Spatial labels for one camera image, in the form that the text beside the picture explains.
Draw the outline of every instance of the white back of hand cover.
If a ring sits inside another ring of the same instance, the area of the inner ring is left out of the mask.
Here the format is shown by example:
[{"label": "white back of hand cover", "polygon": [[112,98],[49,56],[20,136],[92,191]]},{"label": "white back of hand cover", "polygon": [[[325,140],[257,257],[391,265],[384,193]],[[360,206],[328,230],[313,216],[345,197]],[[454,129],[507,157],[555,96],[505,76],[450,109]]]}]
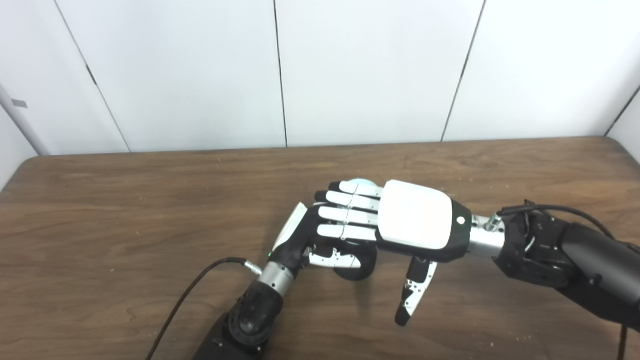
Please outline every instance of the white back of hand cover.
[{"label": "white back of hand cover", "polygon": [[451,236],[451,198],[443,192],[389,181],[382,191],[378,228],[384,240],[440,250]]}]

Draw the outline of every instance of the white robotic hand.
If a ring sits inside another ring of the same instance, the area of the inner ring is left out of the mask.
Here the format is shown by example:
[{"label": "white robotic hand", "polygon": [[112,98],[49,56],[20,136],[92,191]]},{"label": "white robotic hand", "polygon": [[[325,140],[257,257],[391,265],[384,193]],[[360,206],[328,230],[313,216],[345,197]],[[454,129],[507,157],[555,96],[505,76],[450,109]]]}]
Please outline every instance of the white robotic hand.
[{"label": "white robotic hand", "polygon": [[420,303],[438,262],[467,253],[472,214],[445,193],[389,181],[384,188],[354,182],[332,183],[316,193],[318,235],[342,241],[376,242],[379,249],[412,256],[396,323],[406,325]]},{"label": "white robotic hand", "polygon": [[471,212],[438,190],[401,181],[383,188],[342,181],[316,193],[316,201],[311,209],[298,204],[274,252],[296,234],[312,235],[309,263],[333,267],[353,281],[373,272],[376,248],[411,256],[396,314],[399,325],[411,318],[437,264],[461,258],[469,247]]}]

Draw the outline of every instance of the wooden table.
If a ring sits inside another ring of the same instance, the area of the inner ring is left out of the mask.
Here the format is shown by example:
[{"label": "wooden table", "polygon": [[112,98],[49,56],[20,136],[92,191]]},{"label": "wooden table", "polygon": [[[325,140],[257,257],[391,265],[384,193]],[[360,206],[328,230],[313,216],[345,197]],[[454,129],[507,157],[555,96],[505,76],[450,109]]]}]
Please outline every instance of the wooden table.
[{"label": "wooden table", "polygon": [[[355,177],[430,186],[479,215],[524,198],[574,206],[640,243],[640,167],[606,138],[34,158],[0,193],[0,358],[143,359],[203,268],[264,265],[297,202]],[[359,283],[303,271],[268,359],[615,358],[617,325],[471,256],[439,266],[398,327],[408,263],[381,253]],[[155,359],[190,359],[253,279],[245,270],[205,278]]]}]

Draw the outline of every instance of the wire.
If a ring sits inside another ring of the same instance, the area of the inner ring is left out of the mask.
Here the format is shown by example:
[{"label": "wire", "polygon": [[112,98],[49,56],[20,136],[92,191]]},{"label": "wire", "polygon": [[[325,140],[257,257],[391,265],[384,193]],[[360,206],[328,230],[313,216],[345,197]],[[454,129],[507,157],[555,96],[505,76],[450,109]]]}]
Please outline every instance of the wire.
[{"label": "wire", "polygon": [[565,213],[574,214],[586,220],[589,220],[595,227],[597,227],[603,234],[605,234],[608,238],[617,241],[613,234],[604,226],[598,219],[592,217],[591,215],[585,213],[584,211],[580,211],[578,209],[570,208],[568,206],[560,206],[560,205],[524,205],[524,206],[512,206],[510,208],[503,208],[498,211],[498,216],[506,216],[506,215],[514,215],[518,213],[528,213],[531,211],[543,211],[543,210],[555,210],[555,211],[563,211]]},{"label": "wire", "polygon": [[[531,201],[525,200],[525,205],[524,206],[511,206],[508,208],[503,208],[502,210],[498,211],[496,214],[498,214],[498,216],[507,216],[507,215],[514,215],[514,214],[519,214],[519,213],[530,213],[532,211],[540,211],[540,212],[544,212],[545,210],[555,210],[555,211],[562,211],[565,213],[569,213],[569,214],[574,214],[577,215],[581,218],[584,218],[586,220],[588,220],[589,222],[591,222],[593,225],[595,225],[595,227],[597,227],[603,234],[606,235],[606,237],[610,238],[613,241],[616,242],[620,242],[618,240],[616,240],[616,238],[613,236],[613,234],[607,229],[606,226],[604,226],[600,221],[598,221],[598,219],[596,219],[595,217],[592,217],[591,215],[585,213],[584,211],[580,211],[578,209],[574,209],[574,208],[570,208],[568,206],[560,206],[560,205],[537,205]],[[622,328],[620,329],[620,341],[618,343],[618,357],[617,360],[624,360],[625,359],[625,352],[627,350],[627,326],[626,325],[622,325]]]},{"label": "wire", "polygon": [[627,327],[622,325],[620,330],[620,343],[618,344],[618,360],[625,360],[625,351],[627,349]]},{"label": "wire", "polygon": [[246,259],[243,259],[243,258],[225,258],[225,259],[222,259],[222,260],[218,260],[215,263],[209,265],[206,269],[204,269],[202,271],[202,273],[200,273],[200,275],[198,275],[198,277],[196,277],[196,279],[191,283],[191,285],[189,285],[187,290],[185,290],[185,292],[182,294],[182,296],[180,297],[178,302],[175,303],[175,306],[173,307],[173,310],[171,310],[171,313],[169,314],[169,317],[166,319],[166,322],[162,326],[162,329],[160,330],[160,333],[158,333],[158,336],[156,337],[156,340],[154,341],[154,344],[151,346],[151,350],[149,350],[149,353],[148,353],[148,355],[146,357],[146,360],[151,360],[151,357],[153,357],[154,353],[156,352],[156,349],[158,348],[158,345],[160,345],[160,341],[162,340],[162,337],[164,336],[164,333],[169,328],[169,325],[171,324],[171,321],[173,320],[173,317],[175,316],[175,314],[180,309],[180,306],[184,302],[184,299],[186,299],[187,296],[191,293],[191,290],[193,290],[193,288],[196,287],[196,285],[200,282],[200,280],[202,280],[202,278],[205,275],[207,275],[207,273],[209,273],[211,270],[213,270],[213,268],[215,268],[216,266],[218,266],[220,264],[224,264],[224,263],[237,263],[237,264],[240,264],[240,265],[244,265],[246,263]]}]

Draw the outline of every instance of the robotic arm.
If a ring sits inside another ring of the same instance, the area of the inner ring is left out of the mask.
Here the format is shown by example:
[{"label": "robotic arm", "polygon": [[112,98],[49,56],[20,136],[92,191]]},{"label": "robotic arm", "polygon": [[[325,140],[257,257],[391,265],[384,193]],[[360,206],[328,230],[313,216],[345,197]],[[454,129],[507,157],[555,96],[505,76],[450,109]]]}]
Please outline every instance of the robotic arm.
[{"label": "robotic arm", "polygon": [[[640,250],[612,238],[580,211],[535,205],[487,218],[434,189],[389,181],[332,183],[313,207],[298,204],[269,261],[237,304],[214,325],[194,360],[260,359],[282,298],[301,269],[332,267],[352,281],[372,274],[377,249],[411,256],[396,323],[406,325],[439,263],[473,254],[507,277],[556,289],[608,321],[640,331]],[[604,233],[553,217],[586,217]]]}]

